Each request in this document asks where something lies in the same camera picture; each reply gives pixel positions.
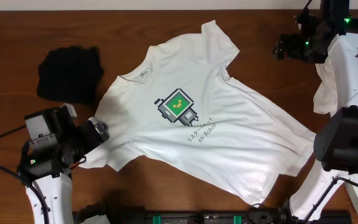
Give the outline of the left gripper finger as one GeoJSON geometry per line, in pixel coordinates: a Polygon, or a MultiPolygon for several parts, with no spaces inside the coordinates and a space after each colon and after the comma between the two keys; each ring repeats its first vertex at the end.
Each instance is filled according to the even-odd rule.
{"type": "Polygon", "coordinates": [[[95,117],[90,117],[88,122],[93,126],[93,129],[97,132],[101,140],[108,140],[109,133],[107,125],[95,117]]]}
{"type": "Polygon", "coordinates": [[[61,108],[66,108],[68,110],[68,114],[70,115],[70,118],[77,118],[77,113],[75,111],[75,108],[73,105],[64,103],[60,106],[61,108]]]}

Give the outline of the white robot print t-shirt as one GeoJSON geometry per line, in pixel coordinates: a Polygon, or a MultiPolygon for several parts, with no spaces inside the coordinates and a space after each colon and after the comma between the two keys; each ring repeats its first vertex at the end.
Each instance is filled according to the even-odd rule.
{"type": "Polygon", "coordinates": [[[149,47],[99,102],[95,116],[109,139],[83,167],[121,170],[146,156],[263,202],[280,174],[296,176],[306,164],[315,134],[228,74],[238,52],[214,21],[149,47]]]}

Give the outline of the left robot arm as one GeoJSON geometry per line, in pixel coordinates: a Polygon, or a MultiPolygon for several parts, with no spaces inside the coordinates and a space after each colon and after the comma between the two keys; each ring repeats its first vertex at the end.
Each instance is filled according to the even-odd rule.
{"type": "Polygon", "coordinates": [[[65,103],[25,116],[30,139],[24,144],[17,173],[26,187],[35,223],[74,223],[72,168],[109,139],[107,125],[94,118],[84,124],[65,103]]]}

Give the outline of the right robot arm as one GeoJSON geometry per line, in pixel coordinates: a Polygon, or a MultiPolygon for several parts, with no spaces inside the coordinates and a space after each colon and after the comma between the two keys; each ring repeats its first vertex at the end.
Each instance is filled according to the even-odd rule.
{"type": "Polygon", "coordinates": [[[336,107],[313,144],[315,162],[299,190],[278,210],[279,223],[350,223],[348,212],[322,212],[341,184],[358,188],[358,18],[348,1],[324,0],[319,14],[307,7],[296,18],[297,34],[283,34],[275,58],[330,62],[336,107]]]}

